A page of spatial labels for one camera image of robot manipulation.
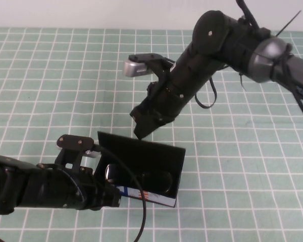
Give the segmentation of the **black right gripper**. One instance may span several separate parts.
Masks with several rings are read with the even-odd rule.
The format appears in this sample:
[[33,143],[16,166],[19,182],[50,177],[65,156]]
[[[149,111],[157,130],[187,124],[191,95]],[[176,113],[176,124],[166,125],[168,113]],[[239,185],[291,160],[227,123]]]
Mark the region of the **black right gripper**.
[[134,134],[139,140],[173,122],[182,111],[182,82],[158,80],[147,87],[147,97],[135,106],[130,116],[136,123]]

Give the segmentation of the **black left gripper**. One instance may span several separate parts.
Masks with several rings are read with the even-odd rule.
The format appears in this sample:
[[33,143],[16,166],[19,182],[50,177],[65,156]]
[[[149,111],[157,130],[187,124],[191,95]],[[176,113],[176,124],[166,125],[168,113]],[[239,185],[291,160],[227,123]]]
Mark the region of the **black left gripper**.
[[83,210],[98,211],[103,207],[120,206],[121,195],[118,188],[110,184],[104,178],[92,175],[92,185],[86,192],[87,201]]

